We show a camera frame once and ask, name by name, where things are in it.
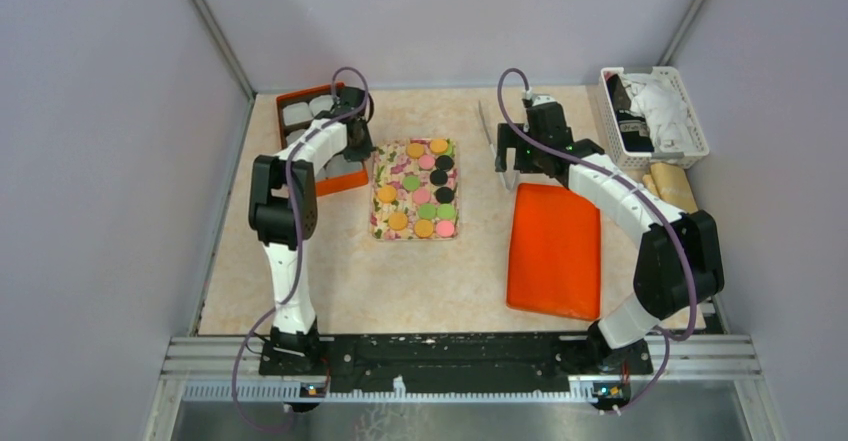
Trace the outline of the green cookie middle left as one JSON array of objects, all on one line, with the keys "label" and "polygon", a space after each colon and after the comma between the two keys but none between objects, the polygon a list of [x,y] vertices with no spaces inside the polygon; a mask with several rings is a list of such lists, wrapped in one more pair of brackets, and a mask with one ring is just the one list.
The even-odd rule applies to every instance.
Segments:
[{"label": "green cookie middle left", "polygon": [[414,192],[421,186],[421,180],[416,175],[407,175],[402,180],[402,186],[406,191]]}]

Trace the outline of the green cookie lower left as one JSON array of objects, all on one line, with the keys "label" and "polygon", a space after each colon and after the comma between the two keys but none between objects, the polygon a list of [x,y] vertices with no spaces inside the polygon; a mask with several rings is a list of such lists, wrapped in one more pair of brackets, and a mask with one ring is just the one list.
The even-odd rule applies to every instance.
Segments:
[{"label": "green cookie lower left", "polygon": [[418,207],[418,216],[422,220],[432,220],[436,214],[437,206],[432,203],[424,203]]}]

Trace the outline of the white plastic basket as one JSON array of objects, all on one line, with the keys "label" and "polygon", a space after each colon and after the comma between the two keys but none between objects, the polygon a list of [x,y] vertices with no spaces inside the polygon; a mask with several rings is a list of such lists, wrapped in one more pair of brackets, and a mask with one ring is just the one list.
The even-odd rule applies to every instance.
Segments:
[{"label": "white plastic basket", "polygon": [[709,154],[695,109],[674,68],[604,68],[597,106],[607,152],[622,168],[665,162],[687,169]]}]

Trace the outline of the white paper cup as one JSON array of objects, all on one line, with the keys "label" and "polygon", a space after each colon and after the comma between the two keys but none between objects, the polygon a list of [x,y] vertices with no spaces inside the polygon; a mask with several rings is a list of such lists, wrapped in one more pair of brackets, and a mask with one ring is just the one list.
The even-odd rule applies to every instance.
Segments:
[{"label": "white paper cup", "polygon": [[308,103],[312,116],[315,119],[326,118],[326,115],[323,115],[323,112],[331,112],[334,104],[335,99],[329,94],[317,96]]},{"label": "white paper cup", "polygon": [[285,137],[286,145],[287,146],[294,145],[301,137],[303,137],[305,135],[305,133],[306,133],[306,130],[301,129],[301,130],[292,131],[291,133],[287,134],[286,137]]},{"label": "white paper cup", "polygon": [[308,103],[297,102],[284,106],[281,109],[281,118],[284,126],[293,126],[310,123],[314,115]]},{"label": "white paper cup", "polygon": [[334,179],[361,171],[361,161],[348,161],[342,155],[332,157],[324,166],[323,171],[327,180]]}]

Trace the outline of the black cookie lower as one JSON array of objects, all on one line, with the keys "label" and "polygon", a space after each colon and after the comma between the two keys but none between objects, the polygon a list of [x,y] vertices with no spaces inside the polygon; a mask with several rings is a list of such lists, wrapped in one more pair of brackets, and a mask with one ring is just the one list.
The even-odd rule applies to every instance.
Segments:
[{"label": "black cookie lower", "polygon": [[447,186],[442,186],[435,191],[434,196],[440,204],[451,204],[455,199],[455,191]]}]

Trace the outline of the pink cookie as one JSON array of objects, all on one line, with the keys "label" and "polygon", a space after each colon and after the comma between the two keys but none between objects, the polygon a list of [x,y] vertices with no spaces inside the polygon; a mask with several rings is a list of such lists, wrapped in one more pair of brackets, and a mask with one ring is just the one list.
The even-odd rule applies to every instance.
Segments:
[{"label": "pink cookie", "polygon": [[427,204],[431,200],[431,192],[428,188],[421,187],[412,193],[411,198],[416,205]]},{"label": "pink cookie", "polygon": [[452,238],[456,234],[456,226],[453,221],[440,220],[435,225],[435,232],[441,238]]},{"label": "pink cookie", "polygon": [[425,154],[418,159],[418,166],[421,170],[431,170],[434,168],[436,158],[432,155]]}]

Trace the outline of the white cloth in basket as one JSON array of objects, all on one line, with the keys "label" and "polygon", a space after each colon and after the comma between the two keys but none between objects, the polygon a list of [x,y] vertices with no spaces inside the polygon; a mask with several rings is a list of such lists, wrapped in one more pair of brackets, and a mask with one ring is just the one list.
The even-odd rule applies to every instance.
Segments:
[{"label": "white cloth in basket", "polygon": [[632,109],[645,117],[654,148],[659,152],[694,151],[687,103],[671,82],[647,73],[621,77],[632,100]]}]

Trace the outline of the green cookie lower right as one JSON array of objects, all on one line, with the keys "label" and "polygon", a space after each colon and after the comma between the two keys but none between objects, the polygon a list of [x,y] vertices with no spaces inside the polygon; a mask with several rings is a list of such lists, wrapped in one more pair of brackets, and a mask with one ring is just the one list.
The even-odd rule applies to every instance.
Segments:
[{"label": "green cookie lower right", "polygon": [[456,215],[456,208],[452,204],[440,204],[437,207],[436,217],[439,220],[453,220]]}]

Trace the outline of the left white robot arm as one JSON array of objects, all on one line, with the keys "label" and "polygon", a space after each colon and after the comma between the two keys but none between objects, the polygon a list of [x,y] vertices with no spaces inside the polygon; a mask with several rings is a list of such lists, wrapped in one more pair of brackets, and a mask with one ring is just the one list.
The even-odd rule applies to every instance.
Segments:
[{"label": "left white robot arm", "polygon": [[314,371],[321,358],[306,263],[307,242],[318,222],[316,172],[338,156],[362,165],[375,150],[368,91],[333,87],[330,99],[330,107],[316,113],[295,142],[274,155],[257,156],[251,173],[248,224],[267,256],[274,292],[267,345],[302,375]]}]

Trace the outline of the black cookie upper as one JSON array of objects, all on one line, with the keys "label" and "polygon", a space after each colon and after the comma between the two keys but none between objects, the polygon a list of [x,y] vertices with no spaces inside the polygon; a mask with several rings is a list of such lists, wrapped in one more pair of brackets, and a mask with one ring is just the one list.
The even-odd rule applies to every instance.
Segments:
[{"label": "black cookie upper", "polygon": [[455,166],[454,159],[448,155],[440,155],[436,158],[435,168],[442,171],[450,171]]}]

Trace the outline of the black cookie middle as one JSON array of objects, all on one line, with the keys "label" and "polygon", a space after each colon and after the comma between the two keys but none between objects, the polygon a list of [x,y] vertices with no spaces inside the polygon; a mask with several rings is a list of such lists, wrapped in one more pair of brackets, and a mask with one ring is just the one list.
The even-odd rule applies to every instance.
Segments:
[{"label": "black cookie middle", "polygon": [[448,182],[448,179],[448,173],[441,169],[432,171],[429,176],[429,181],[434,186],[445,186]]}]

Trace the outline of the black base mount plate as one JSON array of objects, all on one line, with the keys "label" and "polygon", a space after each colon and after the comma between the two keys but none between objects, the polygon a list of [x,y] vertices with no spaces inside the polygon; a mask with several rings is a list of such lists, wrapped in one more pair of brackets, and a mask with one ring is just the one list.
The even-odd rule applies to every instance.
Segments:
[{"label": "black base mount plate", "polygon": [[308,334],[265,339],[258,372],[301,382],[302,394],[571,394],[577,377],[600,376],[583,397],[595,407],[627,404],[633,375],[654,371],[640,340],[612,350],[596,334],[483,332]]}]

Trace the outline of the floral tray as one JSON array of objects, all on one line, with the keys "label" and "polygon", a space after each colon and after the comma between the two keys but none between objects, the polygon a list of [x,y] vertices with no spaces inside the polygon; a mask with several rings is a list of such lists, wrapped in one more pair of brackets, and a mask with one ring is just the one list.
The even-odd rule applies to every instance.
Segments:
[{"label": "floral tray", "polygon": [[409,138],[376,149],[370,234],[381,241],[440,241],[459,234],[458,148],[450,138]]}]

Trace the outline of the pink cookie bottom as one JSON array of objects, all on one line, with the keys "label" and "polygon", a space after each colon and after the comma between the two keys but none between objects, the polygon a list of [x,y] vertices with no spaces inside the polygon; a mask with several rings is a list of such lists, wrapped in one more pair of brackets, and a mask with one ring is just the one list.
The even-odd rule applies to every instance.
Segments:
[{"label": "pink cookie bottom", "polygon": [[441,238],[452,238],[456,234],[456,226],[453,221],[440,220],[435,225],[435,232]]}]

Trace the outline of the black cookie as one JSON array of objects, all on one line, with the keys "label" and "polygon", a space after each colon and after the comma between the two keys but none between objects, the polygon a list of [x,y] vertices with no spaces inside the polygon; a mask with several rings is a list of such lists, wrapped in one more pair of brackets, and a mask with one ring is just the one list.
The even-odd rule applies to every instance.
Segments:
[{"label": "black cookie", "polygon": [[442,171],[450,171],[455,166],[454,159],[448,155],[440,155],[436,158],[435,168]]},{"label": "black cookie", "polygon": [[448,182],[448,179],[448,173],[441,169],[432,171],[429,176],[429,181],[434,186],[445,186]]},{"label": "black cookie", "polygon": [[451,204],[455,199],[455,191],[447,186],[442,186],[435,191],[434,196],[440,204]]}]

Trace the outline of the orange box lid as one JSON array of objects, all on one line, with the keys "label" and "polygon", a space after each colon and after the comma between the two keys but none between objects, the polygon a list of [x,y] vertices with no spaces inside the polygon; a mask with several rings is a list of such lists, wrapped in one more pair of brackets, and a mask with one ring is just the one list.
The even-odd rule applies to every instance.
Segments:
[{"label": "orange box lid", "polygon": [[520,184],[508,252],[507,306],[596,320],[601,252],[600,211],[589,201],[559,186]]}]

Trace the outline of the aluminium frame rail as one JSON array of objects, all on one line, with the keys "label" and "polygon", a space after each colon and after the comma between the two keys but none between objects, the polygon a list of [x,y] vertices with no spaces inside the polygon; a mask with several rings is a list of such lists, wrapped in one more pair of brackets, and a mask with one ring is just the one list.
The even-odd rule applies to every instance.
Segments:
[{"label": "aluminium frame rail", "polygon": [[654,365],[633,375],[627,404],[571,394],[309,397],[301,382],[259,374],[257,338],[173,339],[148,440],[780,440],[783,432],[746,335],[646,341]]}]

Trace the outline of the orange compartment box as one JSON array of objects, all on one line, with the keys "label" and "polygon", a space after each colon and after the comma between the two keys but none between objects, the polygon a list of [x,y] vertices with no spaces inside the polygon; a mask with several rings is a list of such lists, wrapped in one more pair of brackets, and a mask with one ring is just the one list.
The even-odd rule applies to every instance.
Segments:
[{"label": "orange compartment box", "polygon": [[[297,103],[297,102],[306,102],[309,103],[313,98],[320,96],[331,94],[331,87],[329,84],[320,85],[317,87],[312,87],[300,91],[294,91],[286,94],[278,95],[275,99],[276,106],[276,114],[277,114],[277,124],[279,131],[279,139],[281,143],[281,148],[285,149],[289,146],[286,145],[285,137],[287,134],[292,131],[307,129],[311,126],[312,121],[310,123],[301,123],[293,126],[284,126],[281,118],[281,109],[289,104]],[[361,161],[363,168],[361,171],[356,172],[354,174],[349,174],[346,176],[329,179],[325,178],[325,174],[323,168],[321,168],[315,175],[316,179],[316,193],[319,197],[326,196],[330,194],[339,193],[342,191],[347,191],[355,188],[359,188],[365,186],[369,181],[368,171],[364,161]]]}]

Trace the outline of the pink cookie upper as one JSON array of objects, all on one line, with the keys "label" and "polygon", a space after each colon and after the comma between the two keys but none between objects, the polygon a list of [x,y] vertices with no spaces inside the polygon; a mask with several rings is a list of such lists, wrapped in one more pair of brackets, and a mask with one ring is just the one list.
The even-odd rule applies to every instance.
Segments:
[{"label": "pink cookie upper", "polygon": [[421,170],[431,170],[434,168],[436,158],[432,155],[425,154],[418,159],[418,166]]}]

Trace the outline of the pink cookie middle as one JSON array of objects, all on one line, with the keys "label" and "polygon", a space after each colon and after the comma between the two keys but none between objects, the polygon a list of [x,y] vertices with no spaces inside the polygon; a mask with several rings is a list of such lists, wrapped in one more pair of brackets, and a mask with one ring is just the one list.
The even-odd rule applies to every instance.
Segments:
[{"label": "pink cookie middle", "polygon": [[431,200],[431,192],[428,188],[421,187],[412,193],[411,198],[416,205],[427,204]]}]

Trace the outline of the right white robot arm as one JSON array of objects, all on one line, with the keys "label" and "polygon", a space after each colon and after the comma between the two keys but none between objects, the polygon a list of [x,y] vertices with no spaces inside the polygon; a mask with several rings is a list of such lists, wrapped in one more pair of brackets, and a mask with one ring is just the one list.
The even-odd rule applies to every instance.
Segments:
[{"label": "right white robot arm", "polygon": [[590,139],[577,140],[563,106],[549,95],[526,90],[526,120],[504,119],[498,126],[495,169],[544,174],[590,202],[638,247],[633,292],[589,329],[589,365],[612,373],[627,358],[626,347],[662,321],[696,307],[725,286],[718,230],[703,210],[688,213],[653,195],[619,169]]}]

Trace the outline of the orange cookie bottom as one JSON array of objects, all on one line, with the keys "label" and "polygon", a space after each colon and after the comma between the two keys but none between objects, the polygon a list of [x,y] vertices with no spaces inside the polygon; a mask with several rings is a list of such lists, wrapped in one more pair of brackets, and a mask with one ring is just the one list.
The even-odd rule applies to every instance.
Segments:
[{"label": "orange cookie bottom", "polygon": [[420,239],[430,238],[435,231],[432,221],[427,219],[419,219],[413,226],[413,232]]}]

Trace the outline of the black item in basket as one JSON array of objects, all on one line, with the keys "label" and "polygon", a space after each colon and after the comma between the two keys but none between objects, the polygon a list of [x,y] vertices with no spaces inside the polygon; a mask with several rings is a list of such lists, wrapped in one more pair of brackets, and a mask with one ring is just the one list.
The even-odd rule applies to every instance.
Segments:
[{"label": "black item in basket", "polygon": [[648,123],[644,116],[632,109],[632,100],[618,74],[606,80],[606,88],[613,108],[624,148],[629,152],[653,153]]}]

